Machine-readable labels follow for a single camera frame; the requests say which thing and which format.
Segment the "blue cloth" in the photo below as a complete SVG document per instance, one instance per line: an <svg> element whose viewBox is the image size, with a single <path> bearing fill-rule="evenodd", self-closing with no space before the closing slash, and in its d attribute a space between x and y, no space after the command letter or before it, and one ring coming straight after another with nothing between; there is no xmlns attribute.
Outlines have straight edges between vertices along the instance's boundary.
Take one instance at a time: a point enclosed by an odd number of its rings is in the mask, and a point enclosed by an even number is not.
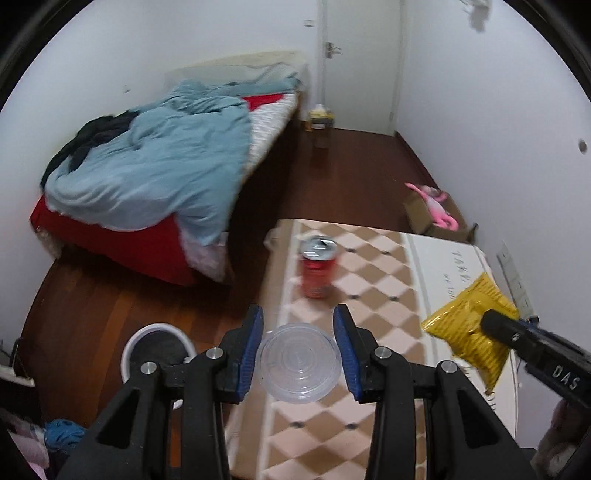
<svg viewBox="0 0 591 480"><path fill-rule="evenodd" d="M248 158L251 124L241 96L291 91L295 79L209 86L186 80L137 108L127 132L65 161L47 179L47 206L84 223L141 230L177 214L202 245L226 229Z"/></svg>
<svg viewBox="0 0 591 480"><path fill-rule="evenodd" d="M71 454L85 433L84 427L71 420L53 420L45 424L45 445L50 450Z"/></svg>

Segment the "white wall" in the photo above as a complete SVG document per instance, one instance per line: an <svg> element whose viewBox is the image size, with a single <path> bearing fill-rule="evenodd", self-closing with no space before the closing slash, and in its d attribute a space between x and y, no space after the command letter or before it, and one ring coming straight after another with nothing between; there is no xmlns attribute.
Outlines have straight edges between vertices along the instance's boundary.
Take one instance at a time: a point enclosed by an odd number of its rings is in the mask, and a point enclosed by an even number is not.
<svg viewBox="0 0 591 480"><path fill-rule="evenodd" d="M149 20L143 0L92 2L35 59L0 112L0 338L6 349L20 335L53 261L28 222L48 161L88 120L148 102L161 87Z"/></svg>
<svg viewBox="0 0 591 480"><path fill-rule="evenodd" d="M166 71L217 57L301 50L312 104L319 10L317 0L95 0L49 42L0 112L4 348L20 335L52 263L28 223L50 158L87 121L158 98Z"/></svg>
<svg viewBox="0 0 591 480"><path fill-rule="evenodd" d="M398 130L470 222L501 278L505 241L542 327L591 350L591 104L550 45L501 0L485 31L458 0L407 2ZM522 375L518 441L535 446L556 396Z"/></svg>
<svg viewBox="0 0 591 480"><path fill-rule="evenodd" d="M307 106L318 89L318 0L167 0L153 3L161 68L172 70L219 57L301 50L310 66ZM304 21L314 21L305 27Z"/></svg>

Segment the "soda can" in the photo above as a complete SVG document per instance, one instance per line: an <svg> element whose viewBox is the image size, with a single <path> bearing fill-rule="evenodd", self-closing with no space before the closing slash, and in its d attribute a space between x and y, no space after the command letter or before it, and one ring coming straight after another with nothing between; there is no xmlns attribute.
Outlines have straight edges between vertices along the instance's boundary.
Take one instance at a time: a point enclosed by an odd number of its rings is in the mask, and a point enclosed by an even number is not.
<svg viewBox="0 0 591 480"><path fill-rule="evenodd" d="M330 293L337 248L329 236L315 235L301 244L301 288L306 297L323 299Z"/></svg>

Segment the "yellow package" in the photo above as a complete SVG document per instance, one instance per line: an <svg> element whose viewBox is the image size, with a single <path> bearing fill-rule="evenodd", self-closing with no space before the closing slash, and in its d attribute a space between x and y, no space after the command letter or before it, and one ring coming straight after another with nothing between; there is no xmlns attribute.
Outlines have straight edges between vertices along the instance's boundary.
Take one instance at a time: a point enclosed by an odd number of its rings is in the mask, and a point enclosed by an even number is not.
<svg viewBox="0 0 591 480"><path fill-rule="evenodd" d="M519 318L512 301L483 273L454 300L421 323L421 327L445 340L454 355L476 367L486 392L491 393L501 376L509 348L489 339L480 330L480 321L488 310L496 310L513 320Z"/></svg>

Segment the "can lid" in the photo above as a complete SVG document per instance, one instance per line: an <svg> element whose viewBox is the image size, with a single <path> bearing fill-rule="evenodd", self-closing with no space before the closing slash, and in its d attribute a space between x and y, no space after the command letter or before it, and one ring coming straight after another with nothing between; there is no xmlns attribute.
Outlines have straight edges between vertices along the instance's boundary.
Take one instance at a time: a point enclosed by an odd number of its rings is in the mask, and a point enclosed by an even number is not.
<svg viewBox="0 0 591 480"><path fill-rule="evenodd" d="M300 251L308 260L332 260L336 256L336 243L329 236L315 235L302 242Z"/></svg>

